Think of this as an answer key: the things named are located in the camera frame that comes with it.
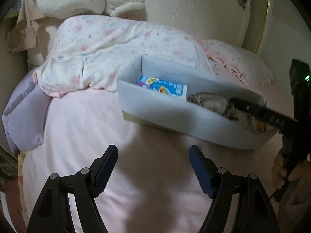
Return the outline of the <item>person's right hand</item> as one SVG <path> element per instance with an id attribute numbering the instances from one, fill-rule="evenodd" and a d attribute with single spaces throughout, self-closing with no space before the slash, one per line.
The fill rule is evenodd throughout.
<path id="1" fill-rule="evenodd" d="M 274 159 L 271 169 L 272 183 L 275 191 L 269 199 L 274 199 L 278 203 L 281 198 L 278 193 L 285 186 L 286 182 L 298 182 L 292 192 L 292 199 L 298 203 L 310 202 L 310 159 L 297 164 L 291 171 L 285 166 L 284 149 L 281 148 Z"/>

